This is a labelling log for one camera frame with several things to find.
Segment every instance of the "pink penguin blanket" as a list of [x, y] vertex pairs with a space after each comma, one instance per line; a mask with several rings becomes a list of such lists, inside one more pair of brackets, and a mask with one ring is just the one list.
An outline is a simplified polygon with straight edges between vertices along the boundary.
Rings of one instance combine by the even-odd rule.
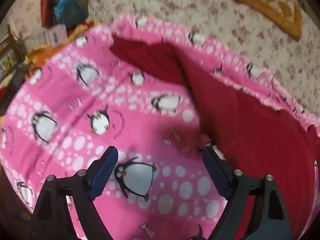
[[[118, 163], [94, 204], [114, 239], [207, 238], [226, 206], [202, 163], [198, 148], [208, 138], [200, 133], [188, 92], [116, 58], [109, 51], [113, 32], [147, 43], [192, 46], [193, 58], [219, 81], [262, 104], [288, 110], [303, 128], [314, 124], [320, 134], [317, 117], [268, 70], [183, 26], [123, 14], [112, 26], [91, 28], [52, 57], [7, 111], [0, 160], [30, 211], [49, 174], [72, 176], [110, 145], [119, 151]], [[308, 224], [319, 211], [316, 165], [315, 174]], [[67, 200], [77, 234], [85, 239], [72, 198]]]

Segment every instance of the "brown border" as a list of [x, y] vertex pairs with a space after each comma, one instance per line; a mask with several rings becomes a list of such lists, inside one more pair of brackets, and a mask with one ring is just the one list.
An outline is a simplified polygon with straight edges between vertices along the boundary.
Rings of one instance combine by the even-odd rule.
[[284, 18], [280, 13], [274, 10], [261, 0], [239, 0], [273, 20], [284, 32], [290, 34], [295, 40], [300, 40], [302, 37], [302, 16], [299, 4], [294, 1], [294, 16], [293, 22]]

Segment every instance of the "floral bedsheet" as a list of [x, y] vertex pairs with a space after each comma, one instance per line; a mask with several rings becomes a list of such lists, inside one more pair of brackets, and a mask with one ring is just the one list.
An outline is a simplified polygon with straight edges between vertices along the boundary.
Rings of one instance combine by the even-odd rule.
[[320, 113], [320, 30], [302, 11], [302, 39], [294, 41], [258, 11], [234, 0], [89, 0], [89, 14], [112, 22], [122, 12], [185, 25], [225, 42], [268, 68], [310, 111]]

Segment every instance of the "metal screw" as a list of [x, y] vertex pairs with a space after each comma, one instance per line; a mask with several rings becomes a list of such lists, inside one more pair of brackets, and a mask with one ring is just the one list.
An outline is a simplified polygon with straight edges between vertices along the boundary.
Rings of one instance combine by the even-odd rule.
[[86, 171], [85, 170], [79, 170], [77, 172], [77, 174], [78, 174], [78, 176], [82, 177], [82, 176], [84, 176], [86, 174]]
[[51, 181], [53, 179], [54, 179], [54, 176], [52, 174], [47, 177], [47, 181]]
[[270, 174], [267, 175], [266, 178], [267, 178], [267, 180], [269, 180], [269, 181], [273, 181], [273, 177], [272, 177], [272, 175], [270, 175]]
[[243, 172], [241, 170], [235, 170], [234, 173], [237, 175], [237, 176], [242, 176], [243, 175]]

